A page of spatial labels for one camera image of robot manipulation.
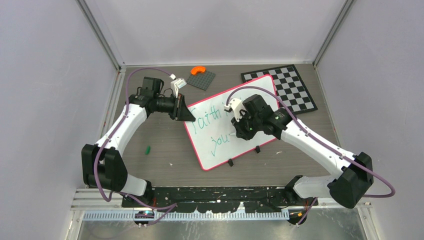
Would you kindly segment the green marker cap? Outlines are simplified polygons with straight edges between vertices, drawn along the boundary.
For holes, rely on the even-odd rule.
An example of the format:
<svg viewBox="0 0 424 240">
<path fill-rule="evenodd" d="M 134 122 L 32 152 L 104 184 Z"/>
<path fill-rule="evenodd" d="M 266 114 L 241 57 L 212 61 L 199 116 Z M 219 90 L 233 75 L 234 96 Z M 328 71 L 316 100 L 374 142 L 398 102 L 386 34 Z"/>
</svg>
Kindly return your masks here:
<svg viewBox="0 0 424 240">
<path fill-rule="evenodd" d="M 151 147 L 147 146 L 146 150 L 145 150 L 145 154 L 148 155 L 151 151 Z"/>
</svg>

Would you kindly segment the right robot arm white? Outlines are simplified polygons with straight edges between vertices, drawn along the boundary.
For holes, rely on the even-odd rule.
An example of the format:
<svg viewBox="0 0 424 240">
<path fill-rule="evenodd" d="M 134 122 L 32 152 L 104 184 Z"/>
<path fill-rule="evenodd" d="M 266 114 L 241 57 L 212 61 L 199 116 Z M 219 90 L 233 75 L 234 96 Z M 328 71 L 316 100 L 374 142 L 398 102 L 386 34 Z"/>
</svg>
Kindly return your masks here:
<svg viewBox="0 0 424 240">
<path fill-rule="evenodd" d="M 328 176 L 295 176 L 284 188 L 291 205 L 318 197 L 333 198 L 341 206 L 352 209 L 374 182 L 373 176 L 364 170 L 372 169 L 369 155 L 364 152 L 355 155 L 337 147 L 283 107 L 273 110 L 259 94 L 245 100 L 233 98 L 224 110 L 234 114 L 231 124 L 237 138 L 248 141 L 263 132 L 298 148 L 329 172 Z"/>
</svg>

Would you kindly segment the whiteboard with pink frame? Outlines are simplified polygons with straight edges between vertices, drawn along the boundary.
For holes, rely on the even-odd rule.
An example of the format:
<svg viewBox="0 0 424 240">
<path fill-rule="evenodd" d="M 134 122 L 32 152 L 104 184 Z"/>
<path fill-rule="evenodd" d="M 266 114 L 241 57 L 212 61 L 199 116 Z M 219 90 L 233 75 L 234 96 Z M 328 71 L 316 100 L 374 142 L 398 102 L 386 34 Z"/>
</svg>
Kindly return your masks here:
<svg viewBox="0 0 424 240">
<path fill-rule="evenodd" d="M 256 133 L 251 140 L 229 135 L 236 130 L 231 123 L 234 114 L 224 110 L 228 97 L 245 100 L 254 94 L 260 94 L 273 110 L 279 108 L 278 101 L 274 97 L 258 88 L 276 92 L 273 78 L 270 75 L 264 75 L 188 107 L 196 120 L 186 121 L 184 125 L 202 170 L 209 171 L 226 164 L 230 158 L 275 140 L 274 136 L 263 132 Z"/>
</svg>

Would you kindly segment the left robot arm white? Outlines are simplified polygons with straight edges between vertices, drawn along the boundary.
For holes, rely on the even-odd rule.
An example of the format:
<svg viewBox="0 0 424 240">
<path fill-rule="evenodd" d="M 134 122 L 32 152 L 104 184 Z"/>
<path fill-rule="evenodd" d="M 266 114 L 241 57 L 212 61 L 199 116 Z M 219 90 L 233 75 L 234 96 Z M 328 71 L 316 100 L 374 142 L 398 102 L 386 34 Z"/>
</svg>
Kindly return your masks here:
<svg viewBox="0 0 424 240">
<path fill-rule="evenodd" d="M 153 202 L 151 182 L 129 174 L 122 155 L 135 131 L 152 113 L 168 114 L 175 121 L 195 121 L 185 96 L 179 92 L 186 81 L 174 75 L 170 77 L 170 96 L 161 93 L 165 85 L 163 80 L 145 77 L 137 92 L 127 97 L 121 115 L 108 132 L 95 144 L 82 148 L 82 177 L 86 185 L 133 195 L 141 207 L 148 207 Z"/>
</svg>

